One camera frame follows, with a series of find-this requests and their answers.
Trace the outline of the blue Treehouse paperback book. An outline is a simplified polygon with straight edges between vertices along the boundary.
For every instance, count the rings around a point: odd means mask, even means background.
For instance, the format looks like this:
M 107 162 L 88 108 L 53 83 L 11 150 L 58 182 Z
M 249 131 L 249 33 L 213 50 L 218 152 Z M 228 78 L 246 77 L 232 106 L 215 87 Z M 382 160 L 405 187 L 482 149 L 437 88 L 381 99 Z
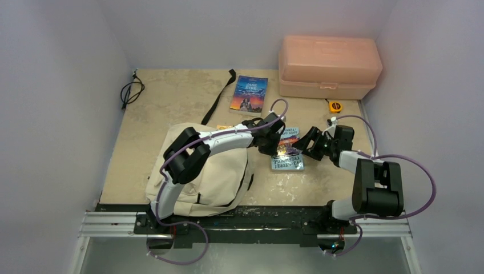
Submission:
M 300 150 L 292 146 L 299 139 L 298 127 L 287 127 L 284 130 L 277 147 L 277 154 L 271 157 L 272 171 L 299 172 L 304 170 L 303 155 Z

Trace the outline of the Jane Eyre paperback book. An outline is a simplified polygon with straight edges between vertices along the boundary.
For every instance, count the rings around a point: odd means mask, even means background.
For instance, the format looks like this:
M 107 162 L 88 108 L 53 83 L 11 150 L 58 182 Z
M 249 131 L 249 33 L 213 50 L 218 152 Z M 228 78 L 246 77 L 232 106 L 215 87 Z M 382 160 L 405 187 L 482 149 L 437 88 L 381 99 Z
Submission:
M 261 117 L 267 88 L 268 78 L 239 76 L 230 103 L 230 112 Z

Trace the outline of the beige canvas backpack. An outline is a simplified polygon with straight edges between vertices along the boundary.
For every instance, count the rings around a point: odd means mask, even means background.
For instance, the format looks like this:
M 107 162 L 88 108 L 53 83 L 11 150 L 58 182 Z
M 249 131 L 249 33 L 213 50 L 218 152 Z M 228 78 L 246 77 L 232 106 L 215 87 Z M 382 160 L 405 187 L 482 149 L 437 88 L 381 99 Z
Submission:
M 164 152 L 183 130 L 193 127 L 199 131 L 213 131 L 208 121 L 219 103 L 216 99 L 201 123 L 181 123 L 172 126 L 166 134 L 162 149 L 152 168 L 146 186 L 146 198 L 152 206 L 161 190 L 163 176 L 160 168 L 165 161 Z M 210 157 L 193 181 L 162 189 L 162 197 L 177 195 L 176 202 L 169 205 L 169 214 L 190 217 L 214 216 L 235 208 L 249 189 L 254 175 L 253 161 L 246 148 L 221 152 Z

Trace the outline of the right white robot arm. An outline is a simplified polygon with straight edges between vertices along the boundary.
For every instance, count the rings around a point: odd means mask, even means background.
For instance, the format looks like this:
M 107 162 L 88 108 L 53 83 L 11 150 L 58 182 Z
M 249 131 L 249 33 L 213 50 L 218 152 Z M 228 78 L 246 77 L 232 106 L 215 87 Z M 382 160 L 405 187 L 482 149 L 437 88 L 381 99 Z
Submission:
M 293 148 L 314 160 L 328 157 L 338 168 L 354 175 L 352 194 L 346 199 L 329 201 L 320 224 L 327 232 L 348 225 L 358 216 L 399 217 L 404 210 L 401 167 L 365 157 L 354 151 L 354 129 L 330 126 L 325 131 L 312 127 Z

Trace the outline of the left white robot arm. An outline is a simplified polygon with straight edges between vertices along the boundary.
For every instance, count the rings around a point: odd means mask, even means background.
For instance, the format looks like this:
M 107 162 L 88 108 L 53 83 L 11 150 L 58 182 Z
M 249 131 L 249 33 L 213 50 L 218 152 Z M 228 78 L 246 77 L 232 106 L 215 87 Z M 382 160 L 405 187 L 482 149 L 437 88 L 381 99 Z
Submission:
M 280 140 L 279 131 L 285 126 L 284 115 L 271 111 L 264 119 L 245 120 L 226 130 L 198 132 L 184 129 L 163 154 L 159 168 L 160 190 L 151 202 L 153 214 L 148 226 L 155 233 L 170 227 L 170 216 L 184 185 L 202 172 L 209 157 L 234 149 L 257 147 L 261 154 L 274 155 Z

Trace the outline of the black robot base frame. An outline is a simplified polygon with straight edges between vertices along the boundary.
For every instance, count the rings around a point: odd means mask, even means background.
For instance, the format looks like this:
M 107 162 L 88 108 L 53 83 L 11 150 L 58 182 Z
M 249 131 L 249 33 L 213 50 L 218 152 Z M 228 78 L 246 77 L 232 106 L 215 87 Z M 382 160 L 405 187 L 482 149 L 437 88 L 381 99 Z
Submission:
M 99 204 L 95 212 L 113 216 L 133 213 L 128 234 L 173 241 L 175 248 L 192 248 L 195 243 L 211 244 L 297 244 L 337 251 L 344 247 L 346 235 L 356 236 L 350 224 L 334 228 L 319 220 L 325 206 L 240 205 L 211 217 L 172 215 L 159 224 L 148 205 Z

